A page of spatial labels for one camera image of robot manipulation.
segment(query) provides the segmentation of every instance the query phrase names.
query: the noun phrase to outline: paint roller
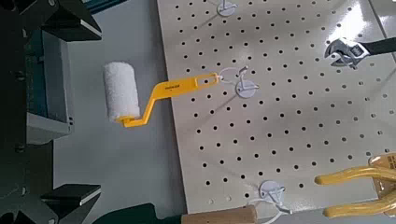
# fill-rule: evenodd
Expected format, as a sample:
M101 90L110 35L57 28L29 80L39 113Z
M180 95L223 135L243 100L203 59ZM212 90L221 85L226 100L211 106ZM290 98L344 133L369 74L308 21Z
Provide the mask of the paint roller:
M214 86L219 83L219 76L217 73L211 73L157 84L148 100L143 117L140 117L134 69L131 65L128 63L105 65L104 82L108 117L128 128L146 125L157 100Z

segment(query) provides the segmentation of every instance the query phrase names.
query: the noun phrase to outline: white panel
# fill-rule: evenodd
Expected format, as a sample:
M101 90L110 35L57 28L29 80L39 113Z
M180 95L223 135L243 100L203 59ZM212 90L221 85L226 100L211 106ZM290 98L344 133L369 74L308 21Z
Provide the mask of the white panel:
M313 181L395 146L392 57L367 58L356 71L323 58L338 37L384 37L369 2L233 3L235 14L221 18L214 0L158 1L169 79L248 65L261 86L250 99L224 84L173 99L189 212L244 205L266 179L286 186L295 212L375 198L370 179ZM274 212L259 208L260 217Z

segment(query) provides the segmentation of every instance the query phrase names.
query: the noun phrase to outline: wooden tool handle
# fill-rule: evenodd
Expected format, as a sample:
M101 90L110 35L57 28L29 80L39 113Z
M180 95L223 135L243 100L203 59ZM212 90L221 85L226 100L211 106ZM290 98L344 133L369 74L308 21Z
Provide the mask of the wooden tool handle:
M257 213L253 205L241 208L186 215L181 224L256 224Z

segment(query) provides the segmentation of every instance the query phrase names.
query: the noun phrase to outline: yellow handle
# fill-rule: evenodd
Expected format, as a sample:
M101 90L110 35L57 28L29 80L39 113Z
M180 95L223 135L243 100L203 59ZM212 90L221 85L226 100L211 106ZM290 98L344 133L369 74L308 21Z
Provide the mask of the yellow handle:
M375 177L396 181L396 171L374 166L354 167L330 175L319 175L315 178L315 183L319 185L338 184L360 177ZM370 216L384 213L394 208L396 208L396 190L383 197L381 200L368 203L351 203L326 208L323 211L323 215L329 218Z
M319 185L338 184L361 177L375 177L396 181L396 170L390 170L384 167L359 166L330 175L318 175L315 177L315 183Z
M217 73L159 83L154 87L154 90L151 93L143 118L120 118L120 122L122 122L123 126L126 128L145 125L149 122L149 117L156 100L179 96L191 91L198 91L203 88L214 86L218 83L219 76Z
M324 209L323 215L335 217L360 217L373 216L396 208L396 190L383 197L381 200L368 203L351 203Z

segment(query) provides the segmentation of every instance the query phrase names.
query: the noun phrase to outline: gray floor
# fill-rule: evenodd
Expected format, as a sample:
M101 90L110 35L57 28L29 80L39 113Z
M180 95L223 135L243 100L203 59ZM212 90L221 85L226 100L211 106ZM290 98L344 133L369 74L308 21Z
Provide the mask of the gray floor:
M148 202L156 205L159 217L181 214L186 205L170 101L155 105L145 127L125 129L106 117L106 63L133 65L142 108L154 85L167 79L156 1L127 1L94 17L103 40L69 44L76 127L55 141L54 187L102 185L85 223Z

